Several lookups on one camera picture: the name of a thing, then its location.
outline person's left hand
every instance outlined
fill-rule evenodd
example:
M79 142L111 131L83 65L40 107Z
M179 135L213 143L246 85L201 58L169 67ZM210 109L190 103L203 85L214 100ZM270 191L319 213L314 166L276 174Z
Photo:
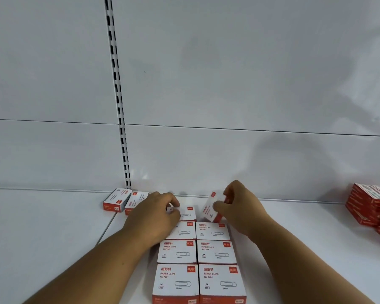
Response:
M140 202L129 214L123 231L134 236L147 250L166 239L180 219L180 212L174 209L167 213L166 207L180 203L172 193L153 192Z

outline red logo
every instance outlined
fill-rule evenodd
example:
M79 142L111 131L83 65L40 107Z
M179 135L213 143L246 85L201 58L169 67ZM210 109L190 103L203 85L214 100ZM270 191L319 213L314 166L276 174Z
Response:
M229 267L229 273L238 273L237 267Z

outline forearm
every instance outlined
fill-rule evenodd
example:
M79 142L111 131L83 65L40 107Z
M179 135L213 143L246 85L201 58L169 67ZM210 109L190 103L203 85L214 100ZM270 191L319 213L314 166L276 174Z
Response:
M116 304L146 251L125 230L104 240L25 304Z
M373 303L271 218L258 229L251 240L266 260L284 303Z

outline stack of red boxes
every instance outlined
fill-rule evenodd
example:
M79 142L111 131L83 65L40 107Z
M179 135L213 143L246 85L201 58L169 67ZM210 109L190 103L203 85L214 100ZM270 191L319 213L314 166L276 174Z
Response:
M380 234L380 186L354 184L346 208L359 224L375 227Z

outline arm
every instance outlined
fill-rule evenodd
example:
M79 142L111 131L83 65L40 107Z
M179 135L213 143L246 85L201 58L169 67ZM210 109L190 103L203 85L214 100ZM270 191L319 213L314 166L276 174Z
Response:
M239 181L224 191L230 204L214 209L248 236L266 260L286 304L374 304L292 233L276 223Z
M171 193L154 192L129 215L122 230L97 245L24 304L116 304L143 253L164 240L180 219L166 206Z

